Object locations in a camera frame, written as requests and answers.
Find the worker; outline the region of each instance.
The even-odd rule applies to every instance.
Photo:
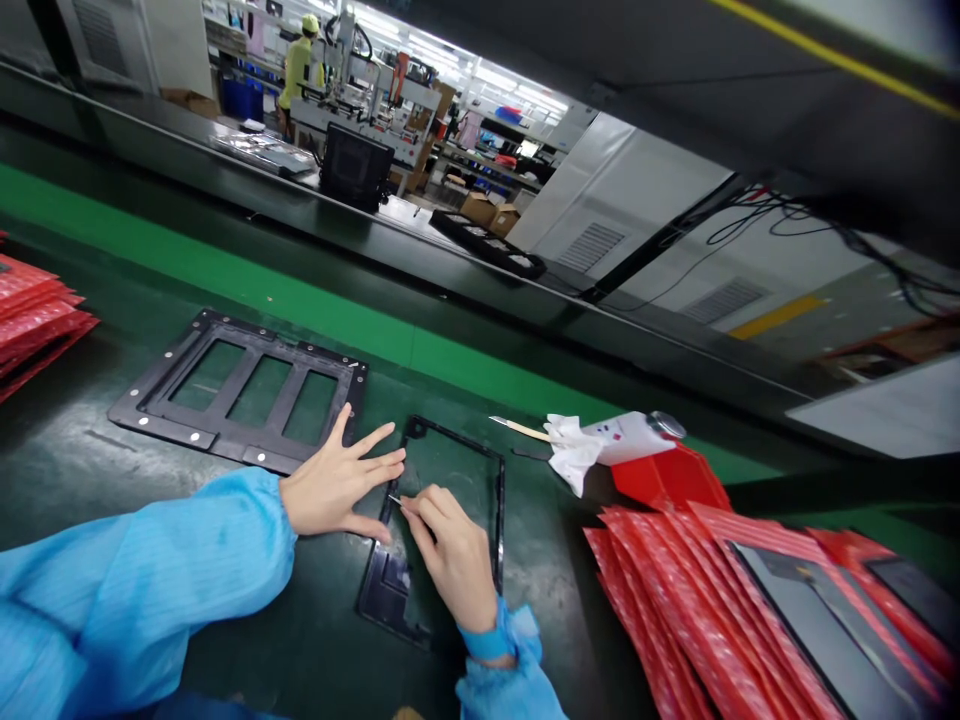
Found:
[[[290,49],[287,50],[286,76],[284,79],[283,92],[277,99],[277,107],[280,110],[280,132],[283,133],[285,140],[293,139],[293,122],[290,120],[290,101],[295,97],[303,97],[303,88],[301,82],[310,82],[310,62],[313,58],[313,41],[320,34],[320,21],[313,13],[307,13],[303,16],[301,27],[303,36],[290,43]],[[317,68],[317,86],[323,87],[326,79],[323,74],[323,65],[319,64]]]
[[[0,553],[0,717],[250,717],[175,692],[187,643],[208,623],[270,603],[290,580],[300,535],[390,542],[383,523],[353,506],[400,476],[405,450],[362,459],[393,423],[343,447],[350,414],[347,403],[320,451],[286,479],[236,470],[191,498]],[[562,717],[530,609],[511,614],[494,589],[486,534],[447,490],[401,502],[472,658],[456,687],[463,716]]]

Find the machine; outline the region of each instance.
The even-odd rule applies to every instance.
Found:
[[[324,34],[325,43],[315,43],[319,50],[314,57],[319,54],[317,62],[329,69],[326,85],[301,83],[304,97],[290,103],[297,143],[302,133],[325,135],[334,123],[391,148],[394,163],[412,168],[440,105],[440,93],[429,87],[430,68],[406,53],[396,57],[394,67],[374,58],[366,33],[350,12],[327,22]],[[358,52],[358,46],[366,52]]]

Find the blue bin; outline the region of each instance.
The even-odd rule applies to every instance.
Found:
[[[263,122],[263,86],[258,90],[238,80],[223,79],[220,99],[223,114],[238,120]]]

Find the blue anti-static garment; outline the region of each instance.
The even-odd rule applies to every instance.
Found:
[[[296,539],[277,476],[246,468],[191,498],[0,553],[0,718],[109,715],[166,698],[193,633],[257,612],[283,590]],[[562,716],[532,615],[514,628],[504,611],[518,668],[468,662],[457,684],[463,714]],[[222,715],[198,702],[194,716]],[[189,717],[180,694],[158,715],[167,703]]]

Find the black bracket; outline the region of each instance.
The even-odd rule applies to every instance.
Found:
[[[419,415],[407,418],[407,426],[403,431],[400,447],[406,447],[409,440],[418,440],[426,436],[428,430],[445,435],[454,442],[460,443],[475,452],[493,458],[498,463],[496,492],[497,492],[497,520],[494,532],[493,547],[490,550],[490,559],[493,565],[493,584],[498,593],[503,593],[503,516],[506,492],[506,466],[503,456],[478,442],[458,435],[452,430],[437,425]],[[396,496],[400,486],[401,475],[391,480],[387,485],[387,495]],[[387,497],[380,510],[380,522],[387,524],[393,512],[393,502]],[[374,541],[373,551],[370,553],[370,563],[367,565],[367,574],[363,578],[363,589],[360,591],[360,600],[357,602],[357,612],[361,617],[371,620],[378,625],[396,633],[405,640],[412,642],[425,650],[430,649],[430,631],[421,625],[411,627],[404,619],[407,607],[407,598],[410,596],[410,566],[402,557],[391,555],[380,541]]]
[[[174,393],[218,341],[239,346],[244,354],[210,406],[201,412],[171,402]],[[291,365],[266,424],[257,428],[227,419],[257,364],[265,357]],[[283,435],[310,372],[337,380],[316,445],[297,442]],[[320,449],[347,402],[351,404],[352,412],[343,433],[343,442],[344,445],[350,444],[354,421],[363,409],[366,377],[365,362],[303,341],[290,345],[272,330],[207,308],[110,408],[107,417],[130,430],[289,475]]]

